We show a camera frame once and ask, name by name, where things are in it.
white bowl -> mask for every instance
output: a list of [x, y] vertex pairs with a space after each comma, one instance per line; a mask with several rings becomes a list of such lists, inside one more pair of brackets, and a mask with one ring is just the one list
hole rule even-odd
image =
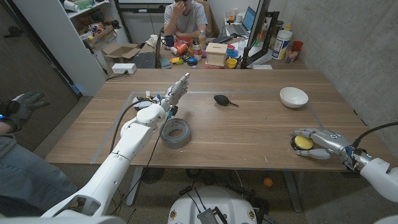
[[298, 88], [285, 87], [281, 89], [280, 100], [288, 108], [299, 108], [308, 102], [307, 94]]

man's hand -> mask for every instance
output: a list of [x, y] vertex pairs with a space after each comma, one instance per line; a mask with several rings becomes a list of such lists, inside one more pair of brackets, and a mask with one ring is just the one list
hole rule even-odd
[[179, 1], [174, 4], [173, 16], [180, 16], [185, 10], [184, 1]]
[[9, 114], [4, 114], [0, 121], [10, 125], [12, 133], [20, 131], [34, 110], [50, 104], [49, 101], [37, 102], [43, 96], [44, 93], [37, 92], [28, 92], [17, 96], [8, 105]]

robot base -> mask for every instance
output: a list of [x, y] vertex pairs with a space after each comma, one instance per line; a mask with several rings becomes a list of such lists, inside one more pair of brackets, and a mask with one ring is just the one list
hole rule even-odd
[[[199, 211], [193, 201], [196, 202], [201, 213], [205, 210], [213, 210], [217, 207], [227, 223], [257, 224], [253, 207], [245, 198], [236, 192], [216, 186], [200, 187], [197, 188], [197, 191], [198, 193], [191, 190], [174, 202], [170, 209], [168, 224], [202, 224], [201, 220], [198, 218]], [[218, 223], [223, 223], [218, 215], [215, 215], [215, 218]]]

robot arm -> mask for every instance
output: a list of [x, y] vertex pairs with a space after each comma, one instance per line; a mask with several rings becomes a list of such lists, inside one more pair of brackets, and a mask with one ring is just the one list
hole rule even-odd
[[[157, 123], [166, 118], [171, 108], [187, 92], [188, 77], [189, 73], [173, 84], [165, 92], [159, 104], [153, 104], [138, 111], [137, 116], [122, 127], [120, 141], [90, 181], [78, 192], [49, 209], [42, 217], [105, 215], [133, 158], [148, 145], [153, 134], [158, 130]], [[81, 214], [67, 210], [78, 199], [85, 201]]]
[[293, 135], [310, 138], [324, 149], [308, 151], [296, 150], [301, 156], [316, 159], [328, 159], [328, 154], [337, 154], [348, 170], [359, 172], [386, 199], [398, 202], [398, 168], [387, 173], [390, 164], [380, 158], [369, 155], [364, 149], [353, 147], [342, 135], [329, 130], [314, 128], [299, 129]]

yellow cup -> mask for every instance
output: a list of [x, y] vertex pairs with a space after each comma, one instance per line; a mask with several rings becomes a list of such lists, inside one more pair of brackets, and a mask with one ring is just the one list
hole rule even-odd
[[238, 62], [236, 59], [230, 58], [226, 61], [227, 67], [228, 68], [234, 68], [236, 65], [236, 62]]

